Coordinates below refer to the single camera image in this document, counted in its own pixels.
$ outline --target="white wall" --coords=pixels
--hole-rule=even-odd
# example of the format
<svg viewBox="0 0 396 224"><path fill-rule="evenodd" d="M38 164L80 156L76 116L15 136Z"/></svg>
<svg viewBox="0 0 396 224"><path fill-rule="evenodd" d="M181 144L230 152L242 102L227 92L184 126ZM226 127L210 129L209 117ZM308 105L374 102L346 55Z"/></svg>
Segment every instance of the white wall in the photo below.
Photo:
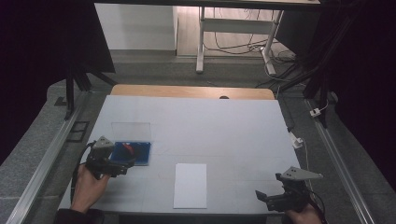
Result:
<svg viewBox="0 0 396 224"><path fill-rule="evenodd" d="M177 9L95 4L109 49L177 48Z"/></svg>

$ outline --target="wooden floor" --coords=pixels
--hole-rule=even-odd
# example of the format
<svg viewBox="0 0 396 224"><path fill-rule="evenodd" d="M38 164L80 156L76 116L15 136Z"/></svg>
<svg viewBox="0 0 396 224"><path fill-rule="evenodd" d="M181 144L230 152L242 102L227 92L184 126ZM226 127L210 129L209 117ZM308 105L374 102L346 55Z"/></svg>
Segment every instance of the wooden floor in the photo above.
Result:
<svg viewBox="0 0 396 224"><path fill-rule="evenodd" d="M177 7L177 15L178 15L177 56L196 56L198 41L199 41L199 14L200 14L200 8L198 7ZM273 18L273 10L207 7L205 9L205 17L238 19L238 20L271 21ZM228 34L228 33L205 32L204 44L207 47L207 49L205 49L204 55L260 58L261 55L257 50L244 54L241 53L249 51L247 44L262 45L263 43L265 43L265 41L263 40L266 39L267 39L267 35L252 36L250 34ZM219 49L219 47L228 48L228 47L240 46L240 45L245 45L245 46L235 49L223 49L231 53L221 52L218 50L210 50L210 49ZM282 46L280 43L274 43L272 49L274 52L280 52L285 50L286 48Z"/></svg>

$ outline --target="sheet of paper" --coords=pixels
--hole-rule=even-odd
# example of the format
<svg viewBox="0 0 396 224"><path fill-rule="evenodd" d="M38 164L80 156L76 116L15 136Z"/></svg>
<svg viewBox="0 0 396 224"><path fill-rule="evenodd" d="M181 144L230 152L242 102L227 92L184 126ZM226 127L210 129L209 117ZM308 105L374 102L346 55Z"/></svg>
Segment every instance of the sheet of paper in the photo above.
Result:
<svg viewBox="0 0 396 224"><path fill-rule="evenodd" d="M206 208L206 164L176 164L174 208Z"/></svg>

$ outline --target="white tabletop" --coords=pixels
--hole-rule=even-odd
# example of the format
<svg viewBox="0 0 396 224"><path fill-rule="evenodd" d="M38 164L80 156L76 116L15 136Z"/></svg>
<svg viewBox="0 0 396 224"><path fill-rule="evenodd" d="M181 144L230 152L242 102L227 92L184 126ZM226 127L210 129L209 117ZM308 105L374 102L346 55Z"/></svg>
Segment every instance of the white tabletop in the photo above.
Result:
<svg viewBox="0 0 396 224"><path fill-rule="evenodd" d="M149 166L110 179L93 207L104 211L267 214L255 190L283 193L275 173L300 167L276 100L109 95L90 142L113 139L113 122L149 122L152 147ZM173 208L177 163L206 164L206 209ZM69 195L70 186L60 208L70 206Z"/></svg>

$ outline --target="human hand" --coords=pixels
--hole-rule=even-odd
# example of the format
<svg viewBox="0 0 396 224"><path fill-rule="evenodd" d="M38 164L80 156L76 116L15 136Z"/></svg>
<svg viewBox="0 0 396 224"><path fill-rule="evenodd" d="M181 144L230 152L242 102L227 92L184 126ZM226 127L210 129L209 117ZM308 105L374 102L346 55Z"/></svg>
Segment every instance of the human hand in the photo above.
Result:
<svg viewBox="0 0 396 224"><path fill-rule="evenodd" d="M91 171L85 167L85 164L81 164L78 167L78 179L70 209L84 214L87 213L88 209L105 192L109 178L110 175L103 175L101 179L97 180Z"/></svg>
<svg viewBox="0 0 396 224"><path fill-rule="evenodd" d="M293 221L294 224L321 224L317 210L308 204L302 212L298 213L288 210L285 214Z"/></svg>

